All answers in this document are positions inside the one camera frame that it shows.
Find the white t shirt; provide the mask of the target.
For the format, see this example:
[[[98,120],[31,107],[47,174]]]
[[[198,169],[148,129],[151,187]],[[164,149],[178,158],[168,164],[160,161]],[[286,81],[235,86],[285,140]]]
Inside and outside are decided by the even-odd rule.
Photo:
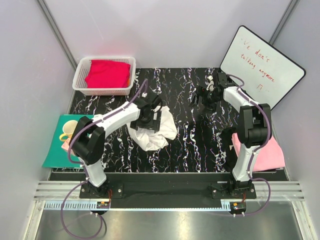
[[[170,108],[162,107],[159,131],[154,132],[144,128],[135,130],[127,123],[129,136],[143,151],[157,151],[168,146],[168,140],[174,140],[178,134],[177,127]]]

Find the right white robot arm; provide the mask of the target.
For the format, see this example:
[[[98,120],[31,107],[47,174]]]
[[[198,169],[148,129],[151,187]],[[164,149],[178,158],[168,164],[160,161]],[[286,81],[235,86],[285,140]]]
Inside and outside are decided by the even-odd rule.
[[[267,103],[258,103],[242,89],[244,80],[240,77],[217,72],[210,79],[210,84],[198,85],[191,106],[201,103],[210,111],[215,111],[217,103],[225,101],[238,112],[237,137],[240,141],[240,151],[234,168],[231,183],[227,185],[228,195],[239,198],[253,181],[254,164],[261,149],[265,147],[272,136],[271,107]]]

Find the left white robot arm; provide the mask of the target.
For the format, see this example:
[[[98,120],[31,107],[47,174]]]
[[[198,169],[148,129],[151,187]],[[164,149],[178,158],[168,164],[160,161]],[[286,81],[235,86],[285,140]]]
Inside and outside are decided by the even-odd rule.
[[[68,155],[74,153],[78,158],[77,163],[82,165],[86,180],[91,184],[90,192],[95,197],[103,198],[108,193],[107,176],[101,164],[106,137],[127,124],[134,131],[158,132],[162,106],[161,97],[149,93],[136,96],[104,115],[79,119],[69,142]]]

